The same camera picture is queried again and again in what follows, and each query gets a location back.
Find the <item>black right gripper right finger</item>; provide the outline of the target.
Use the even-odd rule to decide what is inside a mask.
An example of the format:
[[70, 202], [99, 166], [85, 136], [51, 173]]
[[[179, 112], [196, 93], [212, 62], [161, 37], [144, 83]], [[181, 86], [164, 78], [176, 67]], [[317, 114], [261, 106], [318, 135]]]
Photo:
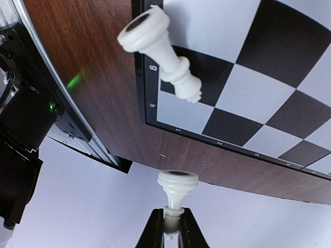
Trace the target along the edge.
[[209, 248], [209, 245], [189, 208], [184, 208], [184, 213], [180, 216], [178, 247]]

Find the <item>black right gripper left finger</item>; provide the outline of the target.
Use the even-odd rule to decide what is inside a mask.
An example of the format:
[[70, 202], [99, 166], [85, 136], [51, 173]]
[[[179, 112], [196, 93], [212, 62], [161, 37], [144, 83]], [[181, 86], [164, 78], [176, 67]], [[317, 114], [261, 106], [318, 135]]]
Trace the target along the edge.
[[136, 244], [136, 248], [163, 248], [164, 224], [163, 209], [154, 209]]

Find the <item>black white chess board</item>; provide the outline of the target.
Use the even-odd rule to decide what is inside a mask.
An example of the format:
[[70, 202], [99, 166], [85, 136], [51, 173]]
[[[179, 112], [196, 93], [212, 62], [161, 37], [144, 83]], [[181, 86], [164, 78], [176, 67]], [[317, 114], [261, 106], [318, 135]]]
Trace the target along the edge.
[[158, 5], [178, 56], [202, 81], [194, 104], [136, 54], [140, 120], [330, 178], [330, 1], [132, 1]]

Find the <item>white queen chess piece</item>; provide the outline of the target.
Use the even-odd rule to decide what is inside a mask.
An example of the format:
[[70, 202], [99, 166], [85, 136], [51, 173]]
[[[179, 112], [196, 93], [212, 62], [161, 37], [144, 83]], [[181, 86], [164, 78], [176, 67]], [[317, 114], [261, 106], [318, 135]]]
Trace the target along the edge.
[[201, 99], [201, 80], [190, 72], [190, 61], [176, 55], [169, 39], [169, 16], [157, 5], [132, 20], [117, 36], [128, 53], [138, 52], [153, 59], [160, 67], [162, 81], [174, 86], [175, 95], [189, 103]]

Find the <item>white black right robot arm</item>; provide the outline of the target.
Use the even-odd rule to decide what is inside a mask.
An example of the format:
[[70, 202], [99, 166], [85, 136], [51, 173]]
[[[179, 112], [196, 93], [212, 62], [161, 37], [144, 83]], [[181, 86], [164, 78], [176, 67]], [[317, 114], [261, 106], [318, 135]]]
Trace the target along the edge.
[[[1, 111], [1, 217], [13, 230], [33, 196], [42, 161], [38, 148], [58, 118], [54, 103], [38, 91], [20, 89]], [[165, 237], [178, 235], [179, 247], [208, 244], [189, 208], [182, 201], [198, 185], [198, 176], [181, 170], [162, 170], [158, 184], [168, 203], [154, 209], [137, 247], [164, 247]]]

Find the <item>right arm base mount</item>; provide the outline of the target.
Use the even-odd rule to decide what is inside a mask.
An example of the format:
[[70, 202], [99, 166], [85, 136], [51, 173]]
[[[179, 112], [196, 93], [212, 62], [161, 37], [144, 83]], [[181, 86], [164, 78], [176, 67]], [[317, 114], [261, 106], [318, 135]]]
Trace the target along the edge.
[[18, 91], [1, 112], [1, 129], [27, 151], [36, 151], [53, 125], [90, 142], [91, 133], [51, 75], [27, 29], [20, 23], [1, 28], [1, 68]]

